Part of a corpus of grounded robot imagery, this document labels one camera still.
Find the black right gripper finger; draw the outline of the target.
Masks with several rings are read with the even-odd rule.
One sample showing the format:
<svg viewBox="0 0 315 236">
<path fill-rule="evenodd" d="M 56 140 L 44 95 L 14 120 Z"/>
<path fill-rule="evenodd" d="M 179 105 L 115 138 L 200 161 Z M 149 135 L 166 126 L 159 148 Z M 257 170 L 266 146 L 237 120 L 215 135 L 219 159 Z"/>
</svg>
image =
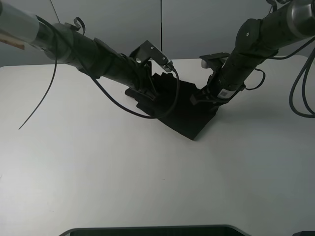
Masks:
<svg viewBox="0 0 315 236">
<path fill-rule="evenodd" d="M 212 107 L 210 109 L 210 112 L 216 113 L 220 106 L 227 103 L 228 103 L 228 100 L 224 100 L 224 99 L 217 99 L 217 100 L 212 101 Z"/>
<path fill-rule="evenodd" d="M 214 101 L 213 97 L 208 93 L 206 89 L 201 89 L 198 92 L 194 93 L 189 100 L 192 105 L 197 105 L 199 103 L 204 102 L 209 103 Z"/>
</svg>

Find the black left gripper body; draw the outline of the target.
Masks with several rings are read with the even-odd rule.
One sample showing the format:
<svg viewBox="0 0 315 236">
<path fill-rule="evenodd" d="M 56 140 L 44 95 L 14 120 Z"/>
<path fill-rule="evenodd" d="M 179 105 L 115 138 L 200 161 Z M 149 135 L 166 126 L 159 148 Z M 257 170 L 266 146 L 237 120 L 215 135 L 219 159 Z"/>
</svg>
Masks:
<svg viewBox="0 0 315 236">
<path fill-rule="evenodd" d="M 136 60 L 125 60 L 126 66 L 131 70 L 131 85 L 125 91 L 129 97 L 143 96 L 151 101 L 156 100 L 158 92 L 152 78 L 152 63 L 145 60 L 138 63 Z"/>
</svg>

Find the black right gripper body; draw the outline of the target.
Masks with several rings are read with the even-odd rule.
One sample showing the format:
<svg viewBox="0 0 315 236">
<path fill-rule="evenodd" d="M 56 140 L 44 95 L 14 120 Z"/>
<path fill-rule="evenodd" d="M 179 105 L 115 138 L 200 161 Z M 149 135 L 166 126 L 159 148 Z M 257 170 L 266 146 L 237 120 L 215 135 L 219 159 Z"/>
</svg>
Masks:
<svg viewBox="0 0 315 236">
<path fill-rule="evenodd" d="M 240 78 L 234 77 L 233 80 L 229 79 L 232 79 L 232 77 L 228 77 L 226 81 L 220 73 L 210 75 L 207 84 L 202 89 L 206 89 L 214 100 L 224 99 L 229 102 L 238 92 L 245 89 L 246 77 L 242 76 Z M 212 102 L 199 103 L 197 106 L 212 107 Z"/>
</svg>

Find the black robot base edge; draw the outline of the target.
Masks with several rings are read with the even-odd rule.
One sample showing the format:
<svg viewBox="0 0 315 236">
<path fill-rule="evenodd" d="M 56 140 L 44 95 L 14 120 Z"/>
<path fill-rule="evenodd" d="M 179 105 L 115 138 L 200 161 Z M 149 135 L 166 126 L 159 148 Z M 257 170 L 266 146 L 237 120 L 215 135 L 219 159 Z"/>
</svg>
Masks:
<svg viewBox="0 0 315 236">
<path fill-rule="evenodd" d="M 247 236 L 231 225 L 74 228 L 62 236 Z"/>
</svg>

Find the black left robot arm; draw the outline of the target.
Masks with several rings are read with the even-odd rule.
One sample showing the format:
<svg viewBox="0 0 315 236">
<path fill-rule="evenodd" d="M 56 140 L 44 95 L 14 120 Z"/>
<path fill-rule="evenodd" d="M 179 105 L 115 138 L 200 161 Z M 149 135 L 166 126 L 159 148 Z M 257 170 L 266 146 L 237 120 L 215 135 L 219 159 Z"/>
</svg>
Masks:
<svg viewBox="0 0 315 236">
<path fill-rule="evenodd" d="M 0 31 L 43 50 L 51 59 L 91 74 L 95 79 L 106 77 L 151 100 L 157 96 L 149 66 L 119 54 L 101 40 L 90 39 L 65 24 L 48 26 L 40 22 L 38 16 L 1 1 Z"/>
</svg>

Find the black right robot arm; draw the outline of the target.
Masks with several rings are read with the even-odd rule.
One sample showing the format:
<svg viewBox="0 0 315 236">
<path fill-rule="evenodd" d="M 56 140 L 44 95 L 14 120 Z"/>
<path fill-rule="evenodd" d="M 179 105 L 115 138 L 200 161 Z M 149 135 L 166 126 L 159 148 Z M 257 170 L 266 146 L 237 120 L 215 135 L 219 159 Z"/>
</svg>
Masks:
<svg viewBox="0 0 315 236">
<path fill-rule="evenodd" d="M 193 105 L 220 106 L 245 89 L 244 81 L 279 49 L 315 34 L 315 2 L 293 0 L 263 19 L 247 19 L 240 27 L 235 48 L 228 53 L 203 55 L 203 68 L 213 74 L 207 85 L 190 97 Z"/>
</svg>

